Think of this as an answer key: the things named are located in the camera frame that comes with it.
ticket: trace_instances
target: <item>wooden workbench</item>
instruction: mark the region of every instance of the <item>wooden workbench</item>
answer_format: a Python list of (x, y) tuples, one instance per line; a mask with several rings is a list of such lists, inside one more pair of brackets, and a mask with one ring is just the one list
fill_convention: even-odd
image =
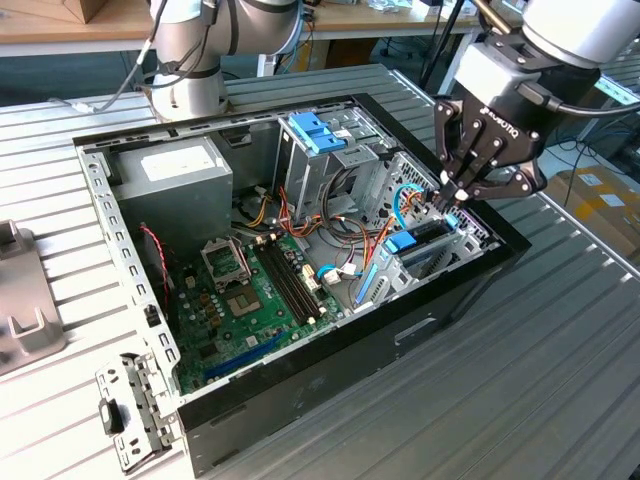
[[(12, 11), (3, 13), (0, 56), (137, 50), (151, 27), (145, 0), (110, 0), (88, 25)], [(435, 20), (435, 15), (413, 9), (385, 14), (364, 2), (326, 3), (316, 8), (314, 40), (425, 35), (432, 31)], [(469, 33), (477, 28), (476, 18), (461, 19), (454, 33)]]

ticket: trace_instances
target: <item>metal bracket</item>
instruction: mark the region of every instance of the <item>metal bracket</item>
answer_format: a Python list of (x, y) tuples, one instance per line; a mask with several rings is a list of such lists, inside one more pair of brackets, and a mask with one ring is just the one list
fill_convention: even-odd
[(98, 406), (120, 468), (130, 474), (182, 436), (164, 377), (151, 353), (125, 354), (96, 372)]
[(58, 312), (31, 232), (0, 222), (0, 375), (61, 350)]

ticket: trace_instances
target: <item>ram slot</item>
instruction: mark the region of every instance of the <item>ram slot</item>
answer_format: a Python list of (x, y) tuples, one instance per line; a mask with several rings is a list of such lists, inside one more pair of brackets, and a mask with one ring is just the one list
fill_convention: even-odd
[(305, 325), (310, 317), (319, 317), (318, 306), (289, 267), (282, 251), (275, 245), (256, 248), (254, 251), (298, 325)]
[(284, 252), (275, 245), (272, 245), (270, 248), (271, 253), (273, 254), (272, 258), (276, 263), (278, 270), (282, 273), (282, 275), (285, 276), (285, 278), (291, 279), (291, 283), (293, 284), (294, 288), (296, 289), (296, 293), (298, 294), (298, 297), (296, 298), (304, 303), (306, 313), (309, 314), (308, 316), (320, 316), (320, 310), (318, 309), (315, 300), (313, 299), (313, 297), (311, 297), (311, 295), (309, 295), (307, 287), (302, 283), (302, 280), (293, 272), (293, 270), (289, 266), (289, 263), (284, 256)]

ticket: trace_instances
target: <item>aluminum extrusion table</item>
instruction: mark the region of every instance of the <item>aluminum extrusion table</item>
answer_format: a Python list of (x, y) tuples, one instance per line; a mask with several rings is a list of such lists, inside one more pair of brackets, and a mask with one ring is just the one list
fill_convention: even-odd
[[(240, 111), (368, 92), (433, 147), (431, 101), (382, 66), (228, 86)], [(95, 116), (0, 109), (0, 219), (36, 235), (69, 342), (0, 378), (3, 479), (121, 478), (93, 374), (140, 340), (70, 139), (154, 122), (138, 94)], [(627, 479), (640, 463), (638, 275), (543, 196), (495, 205), (533, 247), (467, 318), (204, 478)], [(190, 466), (174, 449), (133, 478)]]

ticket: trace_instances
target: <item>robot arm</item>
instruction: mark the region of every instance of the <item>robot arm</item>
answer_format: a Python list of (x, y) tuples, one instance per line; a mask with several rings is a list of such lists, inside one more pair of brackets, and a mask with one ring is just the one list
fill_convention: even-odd
[[(436, 103), (442, 208), (546, 187), (536, 159), (559, 112), (571, 110), (563, 105), (578, 103), (600, 78), (599, 66), (636, 37), (640, 2), (532, 0), (523, 18), (521, 30), (502, 26), (507, 34), (471, 45), (456, 74), (463, 98)], [(506, 181), (493, 178), (507, 166), (515, 172)]]
[[(151, 0), (154, 18), (162, 2)], [(301, 0), (169, 0), (154, 43), (156, 111), (169, 120), (224, 112), (220, 57), (291, 51), (304, 23), (302, 8)]]

